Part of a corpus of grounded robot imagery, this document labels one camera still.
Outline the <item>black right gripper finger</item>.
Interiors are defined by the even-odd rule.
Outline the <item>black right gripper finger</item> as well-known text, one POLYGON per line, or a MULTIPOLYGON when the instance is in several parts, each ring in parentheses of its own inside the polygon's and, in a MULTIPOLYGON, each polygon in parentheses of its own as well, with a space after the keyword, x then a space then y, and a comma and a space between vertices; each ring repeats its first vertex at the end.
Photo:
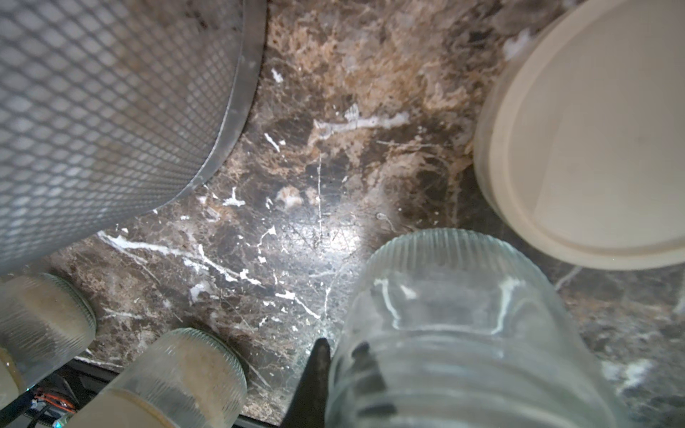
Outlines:
POLYGON ((307 365, 298 383, 281 428, 324 428, 331 347, 319 338, 311 349, 307 365))

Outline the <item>glass jar with rice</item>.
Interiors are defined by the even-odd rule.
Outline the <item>glass jar with rice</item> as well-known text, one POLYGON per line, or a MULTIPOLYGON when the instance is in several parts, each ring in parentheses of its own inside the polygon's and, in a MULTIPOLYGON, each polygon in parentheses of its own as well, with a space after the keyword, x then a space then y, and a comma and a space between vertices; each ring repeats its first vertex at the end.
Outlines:
POLYGON ((628 427, 554 286, 497 238, 438 228, 378 249, 330 367, 329 427, 628 427))

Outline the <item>beige jar lid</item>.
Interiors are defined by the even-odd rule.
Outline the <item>beige jar lid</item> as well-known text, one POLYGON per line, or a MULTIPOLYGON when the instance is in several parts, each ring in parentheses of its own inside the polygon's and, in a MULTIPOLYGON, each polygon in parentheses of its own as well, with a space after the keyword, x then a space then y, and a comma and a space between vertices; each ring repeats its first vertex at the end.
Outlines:
POLYGON ((505 68, 478 185, 524 241, 592 269, 684 260, 684 4, 586 1, 505 68))

